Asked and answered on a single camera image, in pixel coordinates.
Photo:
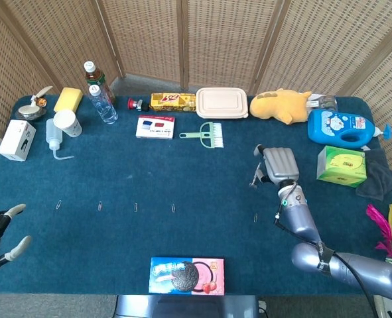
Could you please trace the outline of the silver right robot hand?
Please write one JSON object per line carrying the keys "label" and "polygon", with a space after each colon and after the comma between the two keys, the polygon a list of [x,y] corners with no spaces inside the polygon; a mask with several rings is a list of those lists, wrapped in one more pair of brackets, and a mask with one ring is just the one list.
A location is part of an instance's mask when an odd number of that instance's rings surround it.
{"label": "silver right robot hand", "polygon": [[266,167],[266,174],[261,170],[261,163],[255,170],[258,180],[280,186],[283,182],[297,182],[299,170],[293,151],[290,148],[265,148],[258,144],[253,151],[255,156],[261,155]]}

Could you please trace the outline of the yellow plush toy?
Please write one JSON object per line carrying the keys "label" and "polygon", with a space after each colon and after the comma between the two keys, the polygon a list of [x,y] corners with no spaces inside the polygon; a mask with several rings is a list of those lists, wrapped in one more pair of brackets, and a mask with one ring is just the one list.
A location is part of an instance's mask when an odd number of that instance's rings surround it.
{"label": "yellow plush toy", "polygon": [[286,125],[303,123],[308,120],[306,103],[311,91],[297,92],[280,88],[256,95],[249,106],[252,116],[259,119],[274,118]]}

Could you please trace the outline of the green tissue box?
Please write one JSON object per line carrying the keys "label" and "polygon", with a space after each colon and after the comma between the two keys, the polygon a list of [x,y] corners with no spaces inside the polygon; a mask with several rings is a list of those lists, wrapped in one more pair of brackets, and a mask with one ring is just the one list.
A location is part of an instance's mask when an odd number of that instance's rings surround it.
{"label": "green tissue box", "polygon": [[318,154],[316,179],[357,187],[367,179],[364,152],[325,146]]}

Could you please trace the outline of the blue detergent bottle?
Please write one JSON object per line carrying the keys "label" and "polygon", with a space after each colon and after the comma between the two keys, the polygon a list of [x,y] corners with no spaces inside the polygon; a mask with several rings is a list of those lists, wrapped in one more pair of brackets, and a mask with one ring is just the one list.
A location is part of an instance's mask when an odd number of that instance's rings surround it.
{"label": "blue detergent bottle", "polygon": [[386,124],[382,131],[361,115],[330,110],[313,110],[308,116],[308,137],[318,144],[358,149],[379,135],[391,139],[391,126]]}

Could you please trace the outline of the green hand brush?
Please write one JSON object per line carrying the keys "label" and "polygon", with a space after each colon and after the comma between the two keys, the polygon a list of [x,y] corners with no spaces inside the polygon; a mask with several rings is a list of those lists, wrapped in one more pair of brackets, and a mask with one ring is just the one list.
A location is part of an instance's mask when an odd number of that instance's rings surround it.
{"label": "green hand brush", "polygon": [[199,132],[182,132],[179,138],[198,138],[205,148],[223,148],[223,130],[221,123],[205,122],[200,126]]}

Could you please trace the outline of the clear box of tape rolls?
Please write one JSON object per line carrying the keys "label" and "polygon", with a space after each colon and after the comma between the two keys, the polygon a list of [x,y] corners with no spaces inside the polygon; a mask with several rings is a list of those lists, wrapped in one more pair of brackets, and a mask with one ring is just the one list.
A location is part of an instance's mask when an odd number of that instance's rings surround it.
{"label": "clear box of tape rolls", "polygon": [[316,109],[338,111],[338,104],[334,95],[312,94],[306,102],[308,113]]}

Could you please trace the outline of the beige lidded lunch box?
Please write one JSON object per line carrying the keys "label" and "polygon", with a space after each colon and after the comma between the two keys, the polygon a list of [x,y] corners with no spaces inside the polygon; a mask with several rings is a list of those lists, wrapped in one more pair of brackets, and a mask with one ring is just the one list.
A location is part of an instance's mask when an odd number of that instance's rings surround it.
{"label": "beige lidded lunch box", "polygon": [[248,117],[246,92],[236,87],[203,87],[196,92],[196,113],[203,119]]}

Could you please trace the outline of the dark grey cloth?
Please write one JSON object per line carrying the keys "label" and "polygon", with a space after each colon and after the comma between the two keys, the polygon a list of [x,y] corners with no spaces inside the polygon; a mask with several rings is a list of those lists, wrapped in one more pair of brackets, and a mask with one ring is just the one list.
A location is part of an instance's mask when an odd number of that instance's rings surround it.
{"label": "dark grey cloth", "polygon": [[360,197],[383,201],[392,190],[392,170],[389,168],[385,151],[376,148],[365,151],[366,180],[356,188]]}

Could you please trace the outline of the white cardboard product box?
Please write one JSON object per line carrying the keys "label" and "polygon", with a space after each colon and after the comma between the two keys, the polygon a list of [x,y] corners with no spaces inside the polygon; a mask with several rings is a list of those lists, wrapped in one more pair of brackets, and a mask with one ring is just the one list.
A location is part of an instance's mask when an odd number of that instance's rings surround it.
{"label": "white cardboard product box", "polygon": [[0,144],[0,155],[9,160],[24,162],[27,159],[36,129],[25,120],[10,120]]}

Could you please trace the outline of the translucent squeeze wash bottle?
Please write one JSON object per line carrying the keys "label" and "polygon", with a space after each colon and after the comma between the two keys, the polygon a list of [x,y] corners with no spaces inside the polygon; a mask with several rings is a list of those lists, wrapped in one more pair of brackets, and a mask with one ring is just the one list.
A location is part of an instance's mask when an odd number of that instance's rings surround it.
{"label": "translucent squeeze wash bottle", "polygon": [[67,160],[73,158],[73,156],[57,156],[56,152],[60,149],[60,145],[62,143],[62,131],[54,125],[53,119],[48,119],[46,121],[46,142],[48,143],[49,149],[51,149],[55,159]]}

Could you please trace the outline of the yellow biscuit package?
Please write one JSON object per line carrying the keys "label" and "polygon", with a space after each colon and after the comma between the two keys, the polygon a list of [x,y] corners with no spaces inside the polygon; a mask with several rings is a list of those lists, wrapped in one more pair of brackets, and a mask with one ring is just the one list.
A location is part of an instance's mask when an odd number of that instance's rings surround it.
{"label": "yellow biscuit package", "polygon": [[154,111],[195,112],[196,96],[192,93],[152,93],[149,105]]}

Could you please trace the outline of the round silver tin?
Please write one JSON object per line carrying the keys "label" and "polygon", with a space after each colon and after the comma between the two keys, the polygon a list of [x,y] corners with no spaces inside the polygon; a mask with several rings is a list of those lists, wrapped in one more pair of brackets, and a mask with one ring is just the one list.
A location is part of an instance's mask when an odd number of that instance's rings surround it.
{"label": "round silver tin", "polygon": [[26,120],[26,121],[34,121],[46,114],[46,109],[44,107],[25,105],[19,107],[15,116],[17,119]]}

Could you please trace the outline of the rattan folding screen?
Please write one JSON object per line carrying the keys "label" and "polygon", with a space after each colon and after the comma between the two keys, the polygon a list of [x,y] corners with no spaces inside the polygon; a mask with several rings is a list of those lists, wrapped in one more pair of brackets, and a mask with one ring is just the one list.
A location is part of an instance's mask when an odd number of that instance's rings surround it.
{"label": "rattan folding screen", "polygon": [[108,83],[354,95],[392,126],[392,0],[0,0],[0,138],[19,97],[85,88],[86,60]]}

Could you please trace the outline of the white paper cup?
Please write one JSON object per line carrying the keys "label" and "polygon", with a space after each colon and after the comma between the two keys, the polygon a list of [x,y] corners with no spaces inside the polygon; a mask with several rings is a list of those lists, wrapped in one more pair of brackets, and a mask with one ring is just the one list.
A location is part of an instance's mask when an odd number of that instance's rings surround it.
{"label": "white paper cup", "polygon": [[70,137],[78,137],[82,133],[82,127],[77,120],[76,114],[71,110],[57,112],[53,118],[53,123]]}

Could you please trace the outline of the blue carpet table cover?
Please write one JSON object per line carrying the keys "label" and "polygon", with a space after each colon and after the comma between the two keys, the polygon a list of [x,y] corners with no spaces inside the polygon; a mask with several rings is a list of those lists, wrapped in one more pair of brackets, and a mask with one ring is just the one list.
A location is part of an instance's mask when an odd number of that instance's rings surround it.
{"label": "blue carpet table cover", "polygon": [[375,248],[380,230],[366,215],[370,200],[316,179],[322,147],[308,138],[306,124],[224,121],[225,146],[208,149],[179,136],[137,138],[139,114],[126,103],[119,98],[118,121],[108,125],[89,100],[81,102],[83,132],[66,137],[60,149],[72,159],[52,156],[44,121],[34,124],[24,162],[0,156],[0,210],[26,205],[5,231],[0,252],[25,235],[33,238],[22,256],[0,268],[0,293],[145,294],[154,256],[224,259],[228,294],[353,293],[347,284],[293,265],[298,241],[273,222],[277,187],[249,186],[258,144],[293,150],[298,182],[327,247],[385,258]]}

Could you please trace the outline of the blue pink Oreo box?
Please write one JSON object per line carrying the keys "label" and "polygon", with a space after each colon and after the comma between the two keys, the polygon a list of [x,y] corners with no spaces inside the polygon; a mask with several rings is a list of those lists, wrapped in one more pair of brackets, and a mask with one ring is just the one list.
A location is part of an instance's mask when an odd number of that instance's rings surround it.
{"label": "blue pink Oreo box", "polygon": [[152,257],[149,293],[223,296],[224,259]]}

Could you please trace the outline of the red emergency stop button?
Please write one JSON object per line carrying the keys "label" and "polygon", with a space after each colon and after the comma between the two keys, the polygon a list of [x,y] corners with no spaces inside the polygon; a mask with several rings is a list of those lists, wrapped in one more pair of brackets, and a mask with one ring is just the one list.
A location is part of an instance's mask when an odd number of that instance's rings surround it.
{"label": "red emergency stop button", "polygon": [[149,104],[145,103],[142,99],[132,99],[129,98],[127,102],[127,107],[128,109],[136,109],[138,111],[144,111],[147,112],[149,110]]}

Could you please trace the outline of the yellow sponge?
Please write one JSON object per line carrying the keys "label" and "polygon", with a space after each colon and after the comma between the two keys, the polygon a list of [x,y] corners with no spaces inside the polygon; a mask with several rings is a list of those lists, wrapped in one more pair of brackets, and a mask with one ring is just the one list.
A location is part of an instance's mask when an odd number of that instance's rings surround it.
{"label": "yellow sponge", "polygon": [[75,113],[82,96],[83,93],[80,89],[64,87],[59,95],[56,105],[54,106],[54,112],[57,113],[59,111],[70,110]]}

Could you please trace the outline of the clear water bottle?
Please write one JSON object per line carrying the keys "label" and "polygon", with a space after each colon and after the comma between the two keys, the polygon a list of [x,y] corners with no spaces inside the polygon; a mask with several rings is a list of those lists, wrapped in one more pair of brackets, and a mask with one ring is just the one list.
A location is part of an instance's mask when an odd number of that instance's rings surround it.
{"label": "clear water bottle", "polygon": [[114,124],[118,120],[117,112],[107,93],[99,85],[89,86],[90,101],[106,124]]}

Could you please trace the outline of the dark grey robot torso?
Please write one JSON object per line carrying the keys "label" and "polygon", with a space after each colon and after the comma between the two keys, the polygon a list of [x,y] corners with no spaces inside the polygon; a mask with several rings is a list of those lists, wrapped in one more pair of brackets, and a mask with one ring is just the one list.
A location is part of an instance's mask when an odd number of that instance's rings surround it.
{"label": "dark grey robot torso", "polygon": [[259,318],[254,295],[119,295],[112,318]]}

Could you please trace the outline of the brown tea bottle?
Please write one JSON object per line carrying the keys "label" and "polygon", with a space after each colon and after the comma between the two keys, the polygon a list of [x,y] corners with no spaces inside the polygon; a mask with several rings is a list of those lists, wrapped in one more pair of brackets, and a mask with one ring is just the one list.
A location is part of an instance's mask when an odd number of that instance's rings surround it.
{"label": "brown tea bottle", "polygon": [[84,62],[84,69],[86,72],[86,83],[88,86],[91,85],[98,85],[100,86],[108,96],[109,100],[112,104],[115,104],[115,95],[113,94],[112,90],[110,90],[104,72],[97,68],[96,65],[88,60]]}

